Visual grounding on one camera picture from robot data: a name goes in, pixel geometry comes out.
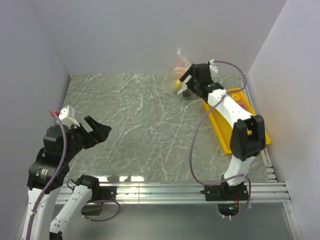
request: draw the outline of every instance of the wall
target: wall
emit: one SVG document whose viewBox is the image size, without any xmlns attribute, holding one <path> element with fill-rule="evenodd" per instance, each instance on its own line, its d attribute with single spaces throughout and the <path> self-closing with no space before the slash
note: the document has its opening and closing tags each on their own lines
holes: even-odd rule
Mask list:
<svg viewBox="0 0 320 240">
<path fill-rule="evenodd" d="M 248 74 L 305 240 L 320 235 L 319 12 L 317 0 L 288 0 Z"/>
<path fill-rule="evenodd" d="M 167 73 L 178 48 L 247 73 L 286 0 L 29 1 L 68 72 L 89 74 Z"/>
<path fill-rule="evenodd" d="M 12 240 L 28 199 L 29 166 L 64 101 L 69 76 L 27 0 L 0 1 L 1 239 Z"/>
</svg>

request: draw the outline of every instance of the gray marble surface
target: gray marble surface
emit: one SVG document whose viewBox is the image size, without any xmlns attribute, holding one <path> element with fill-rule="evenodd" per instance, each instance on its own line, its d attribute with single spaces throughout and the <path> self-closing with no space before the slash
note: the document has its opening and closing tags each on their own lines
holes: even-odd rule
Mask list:
<svg viewBox="0 0 320 240">
<path fill-rule="evenodd" d="M 92 116 L 112 127 L 108 139 L 82 150 L 71 162 L 67 178 L 82 174 L 101 181 L 193 181 L 189 151 L 196 124 L 205 113 L 200 99 L 181 100 L 162 91 L 165 74 L 87 74 L 71 76 L 64 105 L 75 107 L 75 117 Z M 241 86 L 237 75 L 218 75 L 225 88 Z M 193 151 L 193 167 L 203 181 L 219 180 L 231 155 L 225 155 L 207 119 Z M 261 156 L 248 176 L 267 181 Z"/>
</svg>

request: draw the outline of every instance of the yellow bin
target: yellow bin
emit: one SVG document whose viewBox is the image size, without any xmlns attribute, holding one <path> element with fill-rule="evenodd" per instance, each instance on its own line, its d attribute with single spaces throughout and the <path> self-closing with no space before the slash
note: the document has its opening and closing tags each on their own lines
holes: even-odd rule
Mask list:
<svg viewBox="0 0 320 240">
<path fill-rule="evenodd" d="M 240 88 L 232 88 L 228 89 L 227 91 L 234 91 L 239 90 Z M 245 104 L 245 110 L 251 113 L 252 115 L 256 115 L 255 111 L 252 109 L 248 99 L 246 98 L 245 94 L 242 91 L 231 93 L 231 97 L 239 103 Z M 203 106 L 206 111 L 209 111 L 211 106 L 203 101 Z M 218 137 L 218 140 L 221 144 L 224 154 L 232 154 L 230 149 L 230 139 L 232 134 L 232 128 L 227 122 L 227 120 L 214 109 L 209 115 L 209 120 L 212 124 L 212 127 Z M 265 133 L 265 143 L 268 145 L 271 143 L 271 139 L 267 133 Z"/>
</svg>

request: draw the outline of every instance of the purple hose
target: purple hose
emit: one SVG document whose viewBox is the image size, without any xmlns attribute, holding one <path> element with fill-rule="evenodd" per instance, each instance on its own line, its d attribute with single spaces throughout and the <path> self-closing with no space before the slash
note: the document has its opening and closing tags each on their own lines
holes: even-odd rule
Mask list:
<svg viewBox="0 0 320 240">
<path fill-rule="evenodd" d="M 114 204 L 118 205 L 118 210 L 116 211 L 116 213 L 113 214 L 112 216 L 108 217 L 108 218 L 105 218 L 105 219 L 92 219 L 90 217 L 84 216 L 85 219 L 88 219 L 88 220 L 90 220 L 92 222 L 105 222 L 105 221 L 111 220 L 114 217 L 116 217 L 120 213 L 120 210 L 121 210 L 120 203 L 117 202 L 117 201 L 113 201 L 113 200 L 97 200 L 97 201 L 93 201 L 91 203 L 114 203 Z"/>
<path fill-rule="evenodd" d="M 228 64 L 228 65 L 231 65 L 233 67 L 235 67 L 239 72 L 240 74 L 242 75 L 243 77 L 243 87 L 241 89 L 238 89 L 238 90 L 233 90 L 233 91 L 228 91 L 227 93 L 230 94 L 230 93 L 236 93 L 236 92 L 240 92 L 240 91 L 243 91 L 246 86 L 247 86 L 247 78 L 245 76 L 245 74 L 241 71 L 241 69 L 239 67 L 237 67 L 236 65 L 230 63 L 230 62 L 227 62 L 227 61 L 220 61 L 220 60 L 215 60 L 214 61 L 215 63 L 222 63 L 222 64 Z M 198 132 L 199 132 L 199 129 L 201 127 L 201 124 L 204 122 L 204 120 L 208 117 L 208 115 L 220 104 L 222 103 L 222 101 L 225 99 L 227 95 L 223 95 L 221 97 L 221 99 L 218 101 L 217 104 L 215 104 L 214 106 L 212 106 L 210 108 L 209 111 L 207 111 L 203 117 L 201 118 L 200 122 L 198 123 L 196 129 L 195 129 L 195 132 L 194 132 L 194 135 L 193 135 L 193 138 L 192 138 L 192 142 L 191 142 L 191 147 L 190 147 L 190 153 L 189 153 L 189 167 L 190 167 L 190 172 L 191 172 L 191 175 L 192 177 L 194 178 L 194 180 L 201 184 L 201 185 L 204 185 L 204 186 L 216 186 L 216 185 L 220 185 L 222 183 L 225 183 L 231 179 L 235 179 L 235 178 L 239 178 L 239 177 L 245 177 L 247 180 L 248 180 L 248 183 L 249 183 L 249 191 L 248 191 L 248 200 L 246 201 L 246 204 L 244 206 L 244 208 L 235 216 L 232 216 L 231 218 L 235 218 L 235 217 L 238 217 L 240 216 L 249 206 L 249 202 L 250 202 L 250 198 L 251 198 L 251 181 L 250 179 L 245 176 L 244 174 L 238 174 L 238 175 L 235 175 L 235 176 L 231 176 L 229 178 L 226 178 L 224 180 L 221 180 L 221 181 L 218 181 L 218 182 L 214 182 L 214 183 L 205 183 L 201 180 L 199 180 L 197 177 L 196 177 L 196 174 L 195 174 L 195 171 L 194 171 L 194 168 L 192 166 L 192 153 L 193 153 L 193 150 L 194 150 L 194 146 L 195 146 L 195 142 L 196 142 L 196 137 L 198 135 Z"/>
<path fill-rule="evenodd" d="M 32 208 L 32 212 L 35 213 L 35 214 L 37 214 L 36 211 L 38 209 L 38 206 L 40 204 L 41 199 L 45 195 L 46 190 L 50 187 L 52 182 L 55 180 L 55 178 L 59 174 L 59 172 L 60 172 L 60 170 L 61 170 L 61 168 L 62 168 L 62 166 L 64 164 L 64 160 L 65 160 L 66 153 L 67 153 L 67 135 L 66 135 L 66 131 L 65 131 L 64 125 L 62 124 L 61 120 L 59 119 L 59 117 L 57 116 L 55 111 L 50 110 L 49 112 L 55 117 L 55 119 L 57 120 L 57 122 L 58 122 L 58 124 L 59 124 L 59 126 L 61 128 L 62 138 L 63 138 L 63 150 L 62 150 L 62 156 L 61 156 L 61 160 L 59 162 L 58 167 L 56 168 L 54 174 L 52 175 L 52 177 L 50 178 L 48 183 L 44 186 L 43 190 L 41 191 L 40 195 L 38 196 L 37 200 L 34 203 L 34 206 Z M 25 237 L 26 240 L 30 240 L 31 230 L 32 230 L 32 225 L 33 225 L 33 222 L 34 222 L 35 214 L 30 216 L 28 227 L 27 227 L 27 230 L 26 230 L 26 237 Z"/>
</svg>

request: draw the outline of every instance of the purple cable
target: purple cable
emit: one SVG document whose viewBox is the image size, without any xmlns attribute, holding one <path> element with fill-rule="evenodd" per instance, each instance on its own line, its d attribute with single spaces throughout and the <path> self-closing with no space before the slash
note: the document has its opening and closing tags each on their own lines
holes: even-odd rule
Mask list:
<svg viewBox="0 0 320 240">
<path fill-rule="evenodd" d="M 220 60 L 215 60 L 214 61 L 215 63 L 222 63 L 222 64 L 228 64 L 228 65 L 231 65 L 233 67 L 235 67 L 239 72 L 240 74 L 242 75 L 243 77 L 243 87 L 241 89 L 238 89 L 238 90 L 233 90 L 233 91 L 228 91 L 227 93 L 230 94 L 230 93 L 237 93 L 237 92 L 240 92 L 240 91 L 243 91 L 246 86 L 247 86 L 247 78 L 245 76 L 245 74 L 241 71 L 241 69 L 239 67 L 237 67 L 236 65 L 232 64 L 231 62 L 228 62 L 228 61 L 220 61 Z M 221 181 L 218 181 L 218 182 L 214 182 L 214 183 L 205 183 L 201 180 L 199 180 L 197 177 L 196 177 L 196 174 L 195 174 L 195 171 L 194 171 L 194 168 L 192 166 L 192 153 L 193 153 L 193 150 L 194 150 L 194 146 L 195 146 L 195 143 L 196 143 L 196 137 L 198 135 L 198 132 L 199 132 L 199 129 L 201 127 L 201 124 L 204 122 L 204 120 L 208 117 L 208 115 L 214 110 L 216 109 L 216 107 L 222 103 L 222 101 L 225 99 L 227 95 L 223 95 L 221 97 L 221 99 L 215 104 L 213 105 L 209 111 L 207 111 L 203 117 L 201 118 L 200 122 L 198 123 L 196 129 L 195 129 L 195 132 L 194 132 L 194 135 L 193 135 L 193 138 L 192 138 L 192 142 L 191 142 L 191 147 L 190 147 L 190 153 L 189 153 L 189 167 L 190 167 L 190 172 L 191 172 L 191 175 L 192 177 L 194 178 L 194 180 L 201 184 L 201 185 L 204 185 L 204 186 L 216 186 L 216 185 L 220 185 L 222 183 L 225 183 L 231 179 L 235 179 L 235 178 L 239 178 L 239 177 L 245 177 L 247 180 L 248 180 L 248 183 L 249 183 L 249 191 L 248 191 L 248 200 L 246 201 L 246 204 L 244 206 L 244 208 L 235 216 L 232 216 L 231 218 L 235 218 L 235 217 L 238 217 L 240 216 L 246 209 L 247 207 L 249 206 L 249 202 L 250 202 L 250 198 L 251 198 L 251 181 L 250 179 L 245 176 L 244 174 L 237 174 L 237 175 L 234 175 L 234 176 L 231 176 L 231 177 L 228 177 L 224 180 L 221 180 Z"/>
<path fill-rule="evenodd" d="M 57 120 L 60 128 L 61 128 L 61 132 L 62 132 L 62 138 L 63 138 L 63 150 L 62 150 L 62 156 L 61 156 L 61 160 L 59 162 L 58 167 L 56 168 L 54 174 L 52 175 L 52 177 L 50 178 L 50 180 L 48 181 L 48 183 L 44 186 L 43 190 L 41 191 L 40 195 L 38 196 L 37 200 L 34 203 L 34 206 L 32 208 L 32 212 L 37 214 L 37 209 L 38 206 L 40 204 L 41 199 L 43 198 L 43 196 L 45 195 L 46 190 L 49 188 L 49 186 L 52 184 L 52 182 L 55 180 L 55 178 L 57 177 L 57 175 L 59 174 L 63 164 L 64 164 L 64 160 L 66 157 L 66 153 L 67 153 L 67 135 L 66 135 L 66 131 L 64 128 L 64 125 L 62 124 L 61 120 L 59 119 L 59 117 L 57 116 L 57 114 L 55 113 L 55 111 L 50 110 L 49 111 Z M 26 231 L 26 237 L 25 240 L 30 240 L 31 237 L 31 230 L 32 230 L 32 225 L 34 222 L 34 217 L 35 214 L 30 216 L 29 219 L 29 223 L 28 223 L 28 227 L 27 227 L 27 231 Z"/>
<path fill-rule="evenodd" d="M 114 204 L 118 205 L 118 210 L 116 211 L 116 213 L 108 218 L 105 218 L 105 219 L 92 219 L 90 217 L 84 216 L 85 219 L 88 219 L 89 221 L 92 221 L 92 222 L 105 222 L 105 221 L 111 220 L 114 217 L 116 217 L 120 213 L 120 210 L 121 210 L 120 203 L 117 201 L 113 201 L 113 200 L 97 200 L 97 201 L 93 201 L 92 203 L 114 203 Z"/>
</svg>

